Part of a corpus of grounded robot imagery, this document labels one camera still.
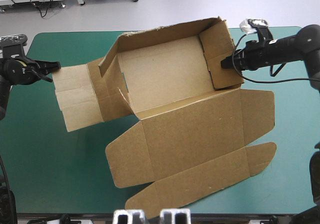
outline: box flap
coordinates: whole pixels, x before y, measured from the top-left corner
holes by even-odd
[[[52,78],[68,132],[103,121],[86,64],[64,67]]]
[[[203,30],[218,22],[221,22],[220,17],[195,20],[170,26],[162,26],[147,31],[123,33],[118,37],[117,42],[109,50],[105,57],[105,61],[100,63],[99,67],[101,76],[105,74],[117,52],[120,53],[130,51],[192,37],[198,35]]]
[[[133,143],[131,139],[131,143],[139,148],[146,142],[148,152],[144,152],[144,159],[149,158],[152,166],[148,175],[153,175],[151,181],[157,181],[240,149],[270,131],[274,126],[273,101],[271,91],[231,89],[205,95],[203,100],[143,119],[145,141]],[[113,145],[113,152],[122,152],[126,144],[121,139],[114,142],[118,144]],[[106,153],[109,159],[109,146]],[[122,160],[113,158],[109,163],[131,165],[135,155],[130,151]],[[111,172],[113,178],[120,176],[116,169]],[[118,187],[128,187],[128,182],[143,183],[131,173],[114,182]]]
[[[125,208],[143,209],[153,218],[161,209],[185,206],[262,172],[275,151],[273,142],[235,150],[152,183],[128,199]]]
[[[98,65],[103,60],[63,67],[52,74],[68,132],[133,114],[126,100],[126,87],[120,85],[119,75],[116,75],[117,64],[109,69],[108,77],[112,79],[108,82],[109,88],[100,76]]]
[[[275,95],[272,91],[240,89],[244,142],[249,144],[275,126]]]
[[[118,188],[149,183],[154,180],[141,121],[111,142],[106,147],[105,153],[114,184]]]
[[[199,34],[208,69],[215,89],[222,89],[243,83],[243,79],[233,69],[222,69],[221,61],[234,50],[226,21],[221,21]]]

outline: open cardboard box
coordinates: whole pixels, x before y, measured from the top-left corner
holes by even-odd
[[[117,187],[154,182],[126,208],[154,217],[268,166],[274,143],[246,145],[274,127],[274,95],[221,69],[233,49],[226,22],[209,18],[125,33],[106,56],[53,74],[68,131],[139,118],[106,148]]]

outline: corrugated cardboard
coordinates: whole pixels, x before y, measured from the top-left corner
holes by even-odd
[[[220,62],[234,49],[209,18],[118,37],[106,56],[53,74],[68,131],[135,114],[106,156],[119,188],[151,183],[126,203],[149,218],[260,173],[272,142],[246,147],[275,124],[270,91]]]

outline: cardboard flap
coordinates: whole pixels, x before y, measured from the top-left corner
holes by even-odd
[[[275,146],[266,143],[243,147],[158,180],[128,199],[125,208],[143,209],[148,218],[153,218],[161,209],[190,204],[261,172],[264,168],[260,165],[270,163]]]
[[[117,55],[118,52],[118,41],[119,39],[116,40],[116,42],[113,44],[113,46],[110,48],[108,53],[105,55],[103,61],[99,63],[99,71],[100,71],[100,76],[103,77],[107,69],[109,68],[111,62],[114,60],[114,58]]]
[[[230,56],[235,48],[226,21],[211,26],[199,36],[214,88],[222,89],[243,83],[234,69],[221,68],[221,61]]]
[[[114,184],[118,188],[154,180],[142,122],[139,121],[105,149]]]
[[[86,64],[63,67],[52,78],[68,132],[103,121]]]
[[[275,126],[275,96],[272,91],[241,89],[244,142],[249,144]]]
[[[268,142],[261,145],[247,146],[245,150],[250,176],[252,177],[262,172],[269,165],[275,156],[277,145],[274,142]]]
[[[122,34],[118,39],[118,51],[124,52],[192,37],[219,22],[221,22],[219,17],[208,18],[158,27],[147,31],[127,32]]]

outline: green tabletop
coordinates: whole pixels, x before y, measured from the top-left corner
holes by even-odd
[[[294,35],[299,27],[274,27],[275,38]],[[239,29],[230,29],[237,41]],[[120,31],[38,34],[28,57],[84,64],[108,51]],[[245,71],[269,80],[267,68]],[[277,79],[306,77],[303,62],[288,64]],[[261,174],[199,200],[195,213],[297,213],[313,206],[309,160],[320,138],[320,98],[307,81],[245,83],[243,88],[275,93],[275,128],[254,143],[276,142],[277,152]],[[0,122],[0,152],[19,213],[112,213],[146,185],[114,186],[105,147],[137,122],[135,116],[67,132],[53,83],[15,86],[7,115]]]

